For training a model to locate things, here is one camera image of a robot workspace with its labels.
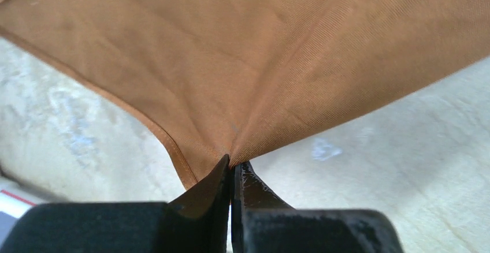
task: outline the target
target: red stripe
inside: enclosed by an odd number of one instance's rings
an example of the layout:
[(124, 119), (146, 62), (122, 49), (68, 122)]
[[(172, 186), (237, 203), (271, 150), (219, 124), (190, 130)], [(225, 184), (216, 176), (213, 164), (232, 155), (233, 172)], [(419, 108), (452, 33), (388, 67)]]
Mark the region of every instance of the red stripe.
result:
[(28, 205), (36, 206), (36, 204), (32, 203), (31, 201), (26, 200), (26, 199), (24, 199), (22, 197), (19, 197), (19, 196), (15, 195), (15, 194), (11, 194), (10, 192), (8, 192), (8, 191), (6, 191), (4, 189), (2, 189), (0, 192), (3, 193), (3, 194), (5, 194), (5, 195), (8, 195), (8, 196), (10, 196), (12, 198), (15, 198), (15, 199), (17, 199), (17, 200), (19, 200), (21, 202), (24, 202), (24, 203), (26, 203)]

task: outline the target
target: white patch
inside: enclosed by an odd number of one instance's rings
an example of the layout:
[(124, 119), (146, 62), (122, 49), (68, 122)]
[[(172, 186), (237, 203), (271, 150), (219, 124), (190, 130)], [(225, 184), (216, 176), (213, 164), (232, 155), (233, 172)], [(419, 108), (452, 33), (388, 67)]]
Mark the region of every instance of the white patch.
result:
[(315, 139), (311, 157), (316, 161), (326, 161), (329, 158), (342, 154), (342, 149), (328, 143), (325, 139)]

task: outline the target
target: brown cloth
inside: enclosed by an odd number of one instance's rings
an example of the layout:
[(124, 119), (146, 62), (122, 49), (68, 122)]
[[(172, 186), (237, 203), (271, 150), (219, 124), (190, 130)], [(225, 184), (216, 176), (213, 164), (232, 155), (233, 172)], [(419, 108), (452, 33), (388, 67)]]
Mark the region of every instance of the brown cloth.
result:
[(130, 111), (184, 185), (490, 53), (490, 0), (5, 0), (0, 32)]

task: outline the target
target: concrete floor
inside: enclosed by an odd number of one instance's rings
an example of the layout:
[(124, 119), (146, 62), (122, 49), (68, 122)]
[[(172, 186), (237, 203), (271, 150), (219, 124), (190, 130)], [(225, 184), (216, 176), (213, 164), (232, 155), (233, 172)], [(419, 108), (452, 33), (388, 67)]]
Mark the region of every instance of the concrete floor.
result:
[[(490, 58), (252, 161), (297, 208), (370, 208), (406, 252), (488, 252)], [(0, 39), (0, 165), (74, 201), (172, 200), (184, 188), (136, 119)]]

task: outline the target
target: cloth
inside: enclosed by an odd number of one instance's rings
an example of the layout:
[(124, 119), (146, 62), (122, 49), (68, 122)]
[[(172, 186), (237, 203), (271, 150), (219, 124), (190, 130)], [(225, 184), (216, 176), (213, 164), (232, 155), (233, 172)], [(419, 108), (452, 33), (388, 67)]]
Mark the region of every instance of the cloth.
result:
[(186, 188), (490, 53), (490, 0), (5, 0), (0, 32), (140, 119)]

